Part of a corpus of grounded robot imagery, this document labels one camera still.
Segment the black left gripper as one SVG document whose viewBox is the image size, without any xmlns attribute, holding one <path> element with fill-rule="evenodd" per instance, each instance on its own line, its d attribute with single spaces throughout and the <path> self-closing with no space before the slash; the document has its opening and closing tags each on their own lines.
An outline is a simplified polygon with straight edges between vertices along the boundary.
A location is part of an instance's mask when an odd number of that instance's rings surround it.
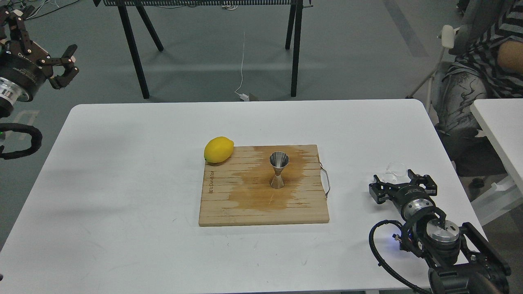
<svg viewBox="0 0 523 294">
<path fill-rule="evenodd" d="M 39 65 L 32 63 L 33 42 L 25 20 L 33 11 L 33 6 L 12 11 L 1 7 L 1 102 L 31 102 L 46 79 L 54 89 L 63 89 L 80 71 L 74 64 L 76 44 L 69 45 L 60 58 L 46 56 L 39 58 Z M 54 67 L 63 67 L 63 74 L 54 75 Z"/>
</svg>

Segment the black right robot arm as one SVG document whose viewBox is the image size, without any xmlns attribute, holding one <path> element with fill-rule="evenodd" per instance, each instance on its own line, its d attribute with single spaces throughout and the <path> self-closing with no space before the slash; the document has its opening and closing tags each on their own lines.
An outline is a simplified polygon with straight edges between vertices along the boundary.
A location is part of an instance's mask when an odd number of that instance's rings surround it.
<svg viewBox="0 0 523 294">
<path fill-rule="evenodd" d="M 374 175 L 374 182 L 369 184 L 374 201 L 392 201 L 404 220 L 383 220 L 371 228 L 369 246 L 378 266 L 413 291 L 427 292 L 387 264 L 374 243 L 378 227 L 394 225 L 400 229 L 399 234 L 393 235 L 400 249 L 427 263 L 432 294 L 508 294 L 507 277 L 512 273 L 508 263 L 472 223 L 459 226 L 447 219 L 433 201 L 437 184 L 430 175 L 419 175 L 410 169 L 407 175 L 407 183 L 387 183 Z"/>
</svg>

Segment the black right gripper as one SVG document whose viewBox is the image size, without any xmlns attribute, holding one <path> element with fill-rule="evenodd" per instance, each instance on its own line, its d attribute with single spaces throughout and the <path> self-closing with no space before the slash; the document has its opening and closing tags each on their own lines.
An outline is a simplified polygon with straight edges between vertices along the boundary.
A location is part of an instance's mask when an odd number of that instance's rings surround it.
<svg viewBox="0 0 523 294">
<path fill-rule="evenodd" d="M 409 186 L 381 182 L 377 175 L 373 175 L 374 182 L 369 184 L 374 201 L 377 204 L 392 201 L 404 221 L 411 219 L 420 209 L 434 206 L 430 196 L 436 196 L 438 191 L 430 175 L 419 175 L 411 169 L 407 170 L 407 175 L 411 179 Z"/>
</svg>

